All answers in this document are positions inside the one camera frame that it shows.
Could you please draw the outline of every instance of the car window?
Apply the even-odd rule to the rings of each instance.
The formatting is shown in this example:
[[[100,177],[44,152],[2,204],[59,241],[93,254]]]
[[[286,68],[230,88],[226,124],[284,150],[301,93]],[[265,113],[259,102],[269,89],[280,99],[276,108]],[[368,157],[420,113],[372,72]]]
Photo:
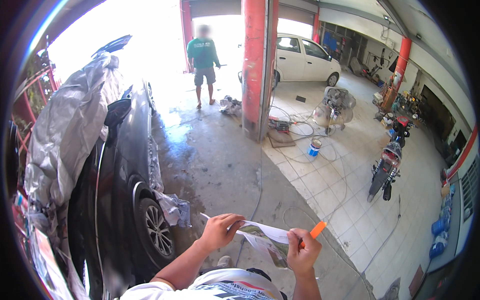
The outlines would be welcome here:
[[[276,48],[280,50],[300,53],[300,45],[297,38],[278,37],[276,39]]]
[[[302,40],[302,43],[305,47],[305,54],[315,56],[324,60],[328,59],[328,54],[326,54],[325,51],[320,48],[320,46],[304,39]]]

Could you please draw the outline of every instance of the man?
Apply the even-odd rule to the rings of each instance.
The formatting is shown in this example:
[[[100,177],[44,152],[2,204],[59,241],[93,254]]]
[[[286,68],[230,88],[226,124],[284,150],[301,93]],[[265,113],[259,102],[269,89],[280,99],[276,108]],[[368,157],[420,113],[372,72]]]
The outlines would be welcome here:
[[[244,216],[236,214],[210,218],[202,236],[190,248],[160,270],[149,283],[127,290],[121,300],[282,300],[282,295],[269,281],[270,278],[257,269],[257,272],[249,272],[236,268],[220,268],[193,281],[205,258],[230,243],[244,219]],[[287,235],[287,262],[296,279],[293,300],[321,300],[313,263],[322,245],[303,229],[291,229]],[[299,248],[299,239],[303,239],[305,248]]]
[[[215,63],[216,67],[220,70],[220,62],[218,62],[218,56],[216,55],[215,43],[208,37],[210,33],[208,26],[200,26],[197,32],[198,37],[191,40],[187,45],[187,57],[190,68],[195,68],[194,81],[198,99],[197,109],[201,109],[200,93],[202,91],[202,84],[204,83],[204,76],[207,78],[210,105],[215,103],[215,100],[212,98],[213,83],[215,82],[213,63]]]

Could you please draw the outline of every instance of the motorcycle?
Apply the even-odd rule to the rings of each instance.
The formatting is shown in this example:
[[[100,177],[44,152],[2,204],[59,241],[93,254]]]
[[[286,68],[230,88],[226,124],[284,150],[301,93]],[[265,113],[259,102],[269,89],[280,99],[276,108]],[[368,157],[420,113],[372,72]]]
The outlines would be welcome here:
[[[394,122],[390,142],[383,148],[380,160],[377,165],[372,166],[372,184],[368,191],[367,202],[371,202],[380,189],[384,191],[383,199],[390,200],[392,194],[392,183],[395,177],[400,177],[400,162],[402,160],[402,148],[405,146],[405,138],[410,136],[411,128],[418,128],[407,117],[397,117]]]

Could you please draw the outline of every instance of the white hatchback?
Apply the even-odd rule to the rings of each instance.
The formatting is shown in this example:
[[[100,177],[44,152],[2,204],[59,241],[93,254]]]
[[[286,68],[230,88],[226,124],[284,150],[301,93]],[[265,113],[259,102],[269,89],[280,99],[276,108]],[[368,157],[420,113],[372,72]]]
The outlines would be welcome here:
[[[335,86],[341,68],[337,60],[311,39],[278,33],[275,86],[280,81],[325,81]]]

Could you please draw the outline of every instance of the tiled floor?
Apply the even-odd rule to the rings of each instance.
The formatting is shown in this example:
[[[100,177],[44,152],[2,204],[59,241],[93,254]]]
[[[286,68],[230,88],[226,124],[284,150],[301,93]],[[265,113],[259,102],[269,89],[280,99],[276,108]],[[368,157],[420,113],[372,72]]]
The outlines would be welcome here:
[[[322,156],[313,158],[306,154],[310,139],[281,148],[272,148],[267,139],[263,143],[264,152],[319,218],[327,221],[327,227],[357,269],[365,271],[375,296],[381,297],[401,277],[400,298],[409,299],[408,285],[418,265],[425,270],[428,264],[430,225],[440,210],[438,174],[444,167],[443,161],[422,129],[411,130],[403,149],[401,177],[392,185],[391,200],[384,201],[379,192],[368,203],[370,170],[389,140],[385,129],[373,120],[377,109],[372,104],[372,95],[378,88],[346,72],[337,86],[347,88],[357,105],[353,120],[345,124],[343,131],[337,129],[331,136],[320,139]],[[279,83],[273,105],[294,120],[305,120],[322,100],[324,89],[324,83]],[[305,97],[305,103],[296,101],[297,95]],[[277,108],[270,115],[288,119]],[[325,128],[317,126],[311,118],[307,121],[316,134],[325,135]],[[291,131],[311,134],[312,128],[303,124],[292,127]]]

